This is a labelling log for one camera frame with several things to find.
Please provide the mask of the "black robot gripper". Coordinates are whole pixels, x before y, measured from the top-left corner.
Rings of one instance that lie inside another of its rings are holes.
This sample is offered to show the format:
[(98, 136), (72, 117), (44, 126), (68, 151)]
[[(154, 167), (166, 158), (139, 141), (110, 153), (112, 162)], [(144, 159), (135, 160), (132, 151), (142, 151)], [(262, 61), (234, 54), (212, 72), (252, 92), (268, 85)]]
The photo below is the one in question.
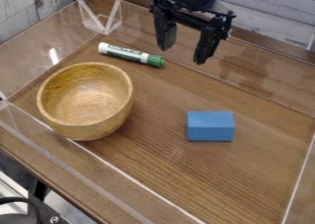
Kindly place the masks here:
[(158, 45), (163, 51), (175, 44), (178, 23), (202, 30), (194, 62), (203, 65), (212, 57), (220, 39), (228, 38), (235, 11), (218, 0), (152, 0), (150, 12), (154, 15)]

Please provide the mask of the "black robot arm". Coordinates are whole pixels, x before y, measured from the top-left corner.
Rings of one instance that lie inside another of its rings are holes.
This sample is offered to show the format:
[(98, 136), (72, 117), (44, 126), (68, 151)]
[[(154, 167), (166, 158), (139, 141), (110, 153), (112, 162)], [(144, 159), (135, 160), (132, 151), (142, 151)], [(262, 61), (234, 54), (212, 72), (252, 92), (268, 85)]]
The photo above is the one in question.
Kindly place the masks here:
[(178, 24), (200, 31), (194, 62), (203, 65), (214, 56), (220, 41), (230, 37), (235, 11), (220, 6), (218, 0), (152, 0), (150, 12), (158, 46), (163, 51), (175, 44)]

